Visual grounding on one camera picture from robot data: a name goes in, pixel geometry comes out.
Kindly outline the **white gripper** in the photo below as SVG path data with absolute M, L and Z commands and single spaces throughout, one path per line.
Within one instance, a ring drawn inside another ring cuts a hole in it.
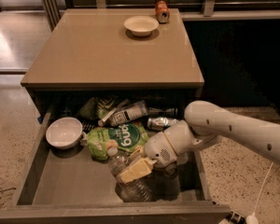
M 157 168 L 165 168 L 176 162 L 177 155 L 165 133 L 159 132 L 148 139 L 145 148 L 137 147 L 130 159 L 132 162 L 117 175 L 120 183 L 127 184 L 149 175 L 154 164 Z

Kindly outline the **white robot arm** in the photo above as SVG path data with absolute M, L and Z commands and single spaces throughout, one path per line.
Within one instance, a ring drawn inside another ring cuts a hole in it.
M 149 175 L 154 168 L 166 168 L 189 151 L 212 146 L 224 136 L 280 164 L 280 124 L 232 113 L 206 101 L 187 105 L 184 118 L 147 140 L 142 151 L 117 175 L 130 183 Z

